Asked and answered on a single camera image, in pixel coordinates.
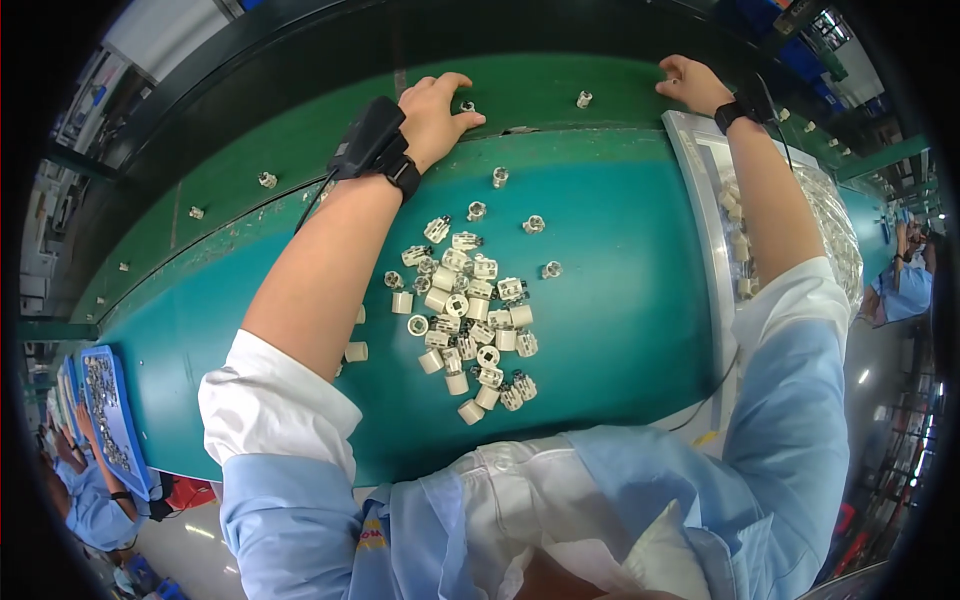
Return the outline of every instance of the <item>hand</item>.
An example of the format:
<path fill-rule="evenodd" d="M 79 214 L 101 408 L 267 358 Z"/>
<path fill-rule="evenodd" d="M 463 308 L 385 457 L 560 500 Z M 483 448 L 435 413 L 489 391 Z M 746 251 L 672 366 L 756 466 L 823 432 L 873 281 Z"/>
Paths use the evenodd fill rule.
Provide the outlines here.
<path fill-rule="evenodd" d="M 466 75 L 443 73 L 440 78 L 424 77 L 400 95 L 397 104 L 407 115 L 400 131 L 410 144 L 407 155 L 421 174 L 446 156 L 466 130 L 487 122 L 479 112 L 450 114 L 453 92 L 472 85 Z"/>
<path fill-rule="evenodd" d="M 702 62 L 675 54 L 661 60 L 660 68 L 667 80 L 657 84 L 657 92 L 694 112 L 712 117 L 718 108 L 733 102 L 733 94 Z"/>

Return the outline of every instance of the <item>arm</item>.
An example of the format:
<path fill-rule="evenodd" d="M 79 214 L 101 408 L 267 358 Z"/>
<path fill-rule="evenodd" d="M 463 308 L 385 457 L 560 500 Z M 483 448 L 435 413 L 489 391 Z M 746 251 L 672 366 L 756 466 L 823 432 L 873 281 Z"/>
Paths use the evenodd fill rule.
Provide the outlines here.
<path fill-rule="evenodd" d="M 674 55 L 660 67 L 669 79 L 657 84 L 657 91 L 696 112 L 713 116 L 733 102 L 733 94 L 700 62 Z M 766 130 L 740 117 L 728 128 L 727 139 L 761 284 L 824 256 L 810 204 Z"/>
<path fill-rule="evenodd" d="M 463 75 L 445 73 L 420 80 L 400 97 L 407 116 L 400 130 L 421 173 L 486 120 L 474 112 L 450 116 L 454 91 L 470 85 Z M 243 329 L 333 381 L 400 200 L 382 175 L 339 182 L 276 260 Z"/>

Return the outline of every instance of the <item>worker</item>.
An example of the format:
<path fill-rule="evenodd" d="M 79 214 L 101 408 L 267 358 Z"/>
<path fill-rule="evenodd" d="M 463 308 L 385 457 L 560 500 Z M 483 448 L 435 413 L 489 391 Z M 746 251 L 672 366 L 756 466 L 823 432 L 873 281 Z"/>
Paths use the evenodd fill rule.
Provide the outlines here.
<path fill-rule="evenodd" d="M 660 63 L 657 92 L 713 115 L 734 101 L 705 65 Z M 398 104 L 421 173 L 477 112 L 464 75 Z M 804 193 L 767 131 L 727 131 L 764 289 L 737 313 L 748 361 L 723 460 L 653 427 L 488 444 L 413 482 L 351 494 L 361 415 L 331 382 L 400 209 L 381 175 L 339 181 L 267 274 L 199 401 L 224 471 L 221 523 L 251 600 L 795 598 L 829 550 L 849 451 L 850 305 Z M 541 390 L 537 402 L 549 402 Z"/>
<path fill-rule="evenodd" d="M 937 249 L 916 224 L 897 223 L 897 253 L 867 287 L 858 316 L 874 326 L 922 314 L 930 306 Z"/>

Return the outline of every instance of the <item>white plastic component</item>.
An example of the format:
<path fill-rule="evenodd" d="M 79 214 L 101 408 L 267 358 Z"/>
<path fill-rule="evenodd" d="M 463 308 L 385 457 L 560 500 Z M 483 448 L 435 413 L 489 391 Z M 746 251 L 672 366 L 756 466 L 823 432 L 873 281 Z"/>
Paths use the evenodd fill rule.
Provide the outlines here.
<path fill-rule="evenodd" d="M 367 360 L 369 353 L 366 342 L 350 342 L 347 344 L 347 350 L 344 352 L 344 358 L 349 363 L 362 363 Z"/>
<path fill-rule="evenodd" d="M 492 369 L 500 362 L 500 350 L 493 346 L 484 346 L 477 350 L 477 363 L 481 367 Z"/>
<path fill-rule="evenodd" d="M 467 309 L 467 318 L 477 321 L 486 321 L 487 313 L 490 311 L 490 301 L 482 298 L 469 299 L 469 308 Z"/>
<path fill-rule="evenodd" d="M 483 219 L 483 216 L 487 214 L 487 205 L 481 202 L 470 203 L 470 206 L 467 207 L 467 220 L 472 222 L 477 222 Z"/>
<path fill-rule="evenodd" d="M 436 348 L 431 348 L 424 354 L 417 358 L 420 361 L 420 366 L 423 367 L 423 372 L 430 374 L 432 372 L 437 372 L 444 367 L 444 358 L 440 355 L 440 351 Z"/>
<path fill-rule="evenodd" d="M 430 322 L 423 315 L 414 315 L 407 321 L 407 331 L 410 332 L 410 335 L 416 335 L 417 337 L 426 335 L 429 328 Z"/>
<path fill-rule="evenodd" d="M 440 244 L 448 233 L 450 233 L 450 215 L 444 215 L 426 224 L 426 228 L 423 230 L 423 237 L 434 244 Z"/>
<path fill-rule="evenodd" d="M 478 344 L 489 344 L 493 341 L 493 329 L 485 323 L 474 323 L 470 328 L 468 335 L 477 341 Z"/>
<path fill-rule="evenodd" d="M 474 398 L 473 401 L 476 402 L 477 406 L 491 411 L 499 399 L 500 392 L 498 390 L 490 386 L 482 385 L 480 386 L 480 391 L 477 392 L 477 397 Z"/>
<path fill-rule="evenodd" d="M 454 374 L 463 371 L 463 363 L 460 360 L 460 350 L 456 348 L 444 348 L 440 351 L 440 354 L 444 358 L 446 372 Z"/>
<path fill-rule="evenodd" d="M 476 272 L 476 262 L 473 263 L 473 271 Z M 489 300 L 493 296 L 493 284 L 483 279 L 471 279 L 467 286 L 467 296 Z"/>
<path fill-rule="evenodd" d="M 434 273 L 436 273 L 437 267 L 439 266 L 439 260 L 425 256 L 420 260 L 420 264 L 417 265 L 417 274 L 432 276 Z"/>
<path fill-rule="evenodd" d="M 487 324 L 493 329 L 503 329 L 514 326 L 514 319 L 509 310 L 501 308 L 487 313 Z"/>
<path fill-rule="evenodd" d="M 463 294 L 451 294 L 446 299 L 446 312 L 454 317 L 463 317 L 469 310 L 469 300 Z"/>
<path fill-rule="evenodd" d="M 507 277 L 496 282 L 496 290 L 501 300 L 515 300 L 523 296 L 523 281 L 516 277 Z"/>
<path fill-rule="evenodd" d="M 423 344 L 428 348 L 449 348 L 450 334 L 442 331 L 427 331 L 423 336 Z"/>
<path fill-rule="evenodd" d="M 564 267 L 556 260 L 551 260 L 540 270 L 540 276 L 544 279 L 549 279 L 551 277 L 559 277 L 563 272 Z"/>
<path fill-rule="evenodd" d="M 270 173 L 267 173 L 266 171 L 264 171 L 259 176 L 257 176 L 256 179 L 260 181 L 260 185 L 264 187 L 271 188 L 271 189 L 276 187 L 276 175 L 271 175 Z"/>
<path fill-rule="evenodd" d="M 530 215 L 530 218 L 523 222 L 523 230 L 527 233 L 540 233 L 546 228 L 543 217 L 539 215 Z"/>
<path fill-rule="evenodd" d="M 467 400 L 457 409 L 457 414 L 467 425 L 473 425 L 483 418 L 484 410 L 473 400 Z"/>
<path fill-rule="evenodd" d="M 523 406 L 523 398 L 520 397 L 520 394 L 518 394 L 514 388 L 507 388 L 503 392 L 500 392 L 500 403 L 503 404 L 504 408 L 508 411 L 513 412 Z"/>
<path fill-rule="evenodd" d="M 450 238 L 450 245 L 462 251 L 476 250 L 483 246 L 483 238 L 476 233 L 461 231 L 453 234 Z"/>
<path fill-rule="evenodd" d="M 493 189 L 500 189 L 507 184 L 507 178 L 510 176 L 510 171 L 507 171 L 503 167 L 497 167 L 493 169 Z"/>
<path fill-rule="evenodd" d="M 411 246 L 400 253 L 400 260 L 403 261 L 404 267 L 416 267 L 420 261 L 432 253 L 433 248 L 430 246 Z"/>
<path fill-rule="evenodd" d="M 455 271 L 450 271 L 446 267 L 437 267 L 437 271 L 433 274 L 433 287 L 449 292 L 453 289 L 456 279 L 457 273 Z"/>
<path fill-rule="evenodd" d="M 451 396 L 459 396 L 460 394 L 466 394 L 469 392 L 470 384 L 467 382 L 467 374 L 465 372 L 456 372 L 453 374 L 448 374 L 446 377 L 446 389 L 450 392 Z"/>
<path fill-rule="evenodd" d="M 533 356 L 539 349 L 540 347 L 537 345 L 537 338 L 534 337 L 533 333 L 524 331 L 516 335 L 516 353 L 522 358 Z"/>
<path fill-rule="evenodd" d="M 474 279 L 496 279 L 496 261 L 483 254 L 473 256 Z"/>
<path fill-rule="evenodd" d="M 433 325 L 433 328 L 437 331 L 444 333 L 456 333 L 460 331 L 460 317 L 454 317 L 453 315 L 437 315 L 430 319 L 430 324 Z"/>
<path fill-rule="evenodd" d="M 417 296 L 423 296 L 426 294 L 427 290 L 430 289 L 430 277 L 424 275 L 417 276 L 410 287 L 414 288 L 414 291 L 417 292 Z"/>
<path fill-rule="evenodd" d="M 577 96 L 577 108 L 586 108 L 590 105 L 590 100 L 593 100 L 593 94 L 584 90 L 580 92 L 580 95 Z"/>
<path fill-rule="evenodd" d="M 398 315 L 409 315 L 414 310 L 414 295 L 410 292 L 394 292 L 390 310 Z"/>
<path fill-rule="evenodd" d="M 501 352 L 513 352 L 516 350 L 516 330 L 497 329 L 496 349 L 500 350 Z"/>
<path fill-rule="evenodd" d="M 456 271 L 461 273 L 464 270 L 464 267 L 467 266 L 467 262 L 470 260 L 470 257 L 467 256 L 466 252 L 461 252 L 456 248 L 447 248 L 444 250 L 444 255 L 440 257 L 440 264 L 445 266 L 450 271 Z"/>
<path fill-rule="evenodd" d="M 530 308 L 530 304 L 511 306 L 510 318 L 514 322 L 514 327 L 525 327 L 534 321 L 534 311 Z"/>
<path fill-rule="evenodd" d="M 403 277 L 396 271 L 388 271 L 383 274 L 383 284 L 392 290 L 398 290 L 403 287 Z"/>
<path fill-rule="evenodd" d="M 457 349 L 460 350 L 462 360 L 473 360 L 477 357 L 477 341 L 468 335 L 457 338 Z"/>

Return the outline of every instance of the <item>blue tray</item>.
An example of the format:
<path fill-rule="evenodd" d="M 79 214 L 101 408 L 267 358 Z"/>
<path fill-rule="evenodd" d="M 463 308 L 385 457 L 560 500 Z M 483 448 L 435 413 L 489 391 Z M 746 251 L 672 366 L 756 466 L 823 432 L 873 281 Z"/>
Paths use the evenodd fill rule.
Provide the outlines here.
<path fill-rule="evenodd" d="M 107 467 L 113 472 L 114 475 L 117 476 L 117 479 L 122 481 L 124 485 L 127 486 L 128 490 L 140 496 L 144 500 L 150 501 L 150 472 L 147 470 L 147 465 L 143 462 L 143 454 L 140 452 L 140 444 L 136 439 L 136 430 L 133 428 L 130 404 L 127 402 L 127 387 L 124 384 L 123 367 L 120 365 L 120 360 L 113 355 L 113 352 L 110 351 L 109 346 L 95 346 L 80 352 L 80 367 L 82 369 L 84 378 L 86 409 L 90 411 L 90 417 L 92 419 L 96 418 L 93 416 L 93 394 L 90 390 L 90 385 L 86 382 L 88 378 L 88 372 L 84 359 L 87 356 L 92 356 L 94 358 L 106 357 L 109 359 L 109 363 L 113 366 L 113 387 L 118 400 L 118 406 L 110 406 L 109 404 L 106 404 L 104 406 L 104 415 L 107 417 L 107 429 L 110 432 L 110 436 L 113 438 L 113 442 L 117 445 L 117 447 L 127 451 L 130 470 L 124 470 L 121 466 L 114 465 L 110 461 L 107 461 Z M 97 427 L 96 422 L 94 422 L 93 426 L 93 435 L 97 438 L 97 445 L 100 446 L 101 450 L 103 450 L 104 440 L 100 435 L 100 428 Z"/>

